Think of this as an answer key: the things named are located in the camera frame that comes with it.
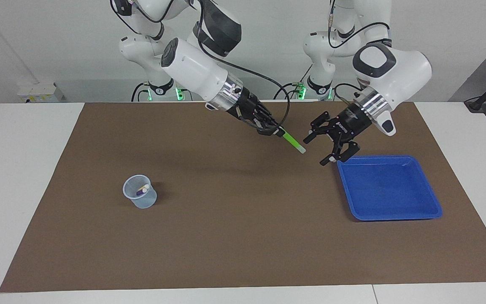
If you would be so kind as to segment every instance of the plastic cup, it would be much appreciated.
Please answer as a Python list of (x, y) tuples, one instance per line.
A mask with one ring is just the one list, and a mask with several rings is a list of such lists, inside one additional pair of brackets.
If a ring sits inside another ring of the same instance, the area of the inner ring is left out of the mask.
[[(146, 193), (137, 195), (145, 185), (149, 185)], [(145, 175), (134, 175), (123, 184), (123, 195), (131, 200), (140, 209), (151, 207), (157, 200), (157, 193), (151, 185), (151, 181)]]

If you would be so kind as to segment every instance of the brown mat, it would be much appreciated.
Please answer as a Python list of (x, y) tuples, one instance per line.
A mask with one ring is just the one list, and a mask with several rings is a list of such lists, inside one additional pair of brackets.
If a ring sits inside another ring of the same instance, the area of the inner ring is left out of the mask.
[[(286, 128), (343, 108), (294, 104)], [(415, 156), (441, 219), (358, 222), (325, 137), (301, 155), (203, 104), (87, 104), (0, 292), (486, 281), (484, 224), (415, 106), (394, 119), (359, 155)], [(122, 194), (134, 174), (149, 209)]]

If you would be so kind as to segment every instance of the white table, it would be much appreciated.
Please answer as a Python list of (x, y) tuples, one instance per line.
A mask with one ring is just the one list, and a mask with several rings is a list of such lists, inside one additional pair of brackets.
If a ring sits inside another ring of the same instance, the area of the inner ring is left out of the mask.
[[(83, 104), (0, 104), (0, 285)], [(486, 225), (486, 117), (460, 103), (417, 108)], [(0, 303), (419, 304), (486, 302), (486, 283), (0, 294)]]

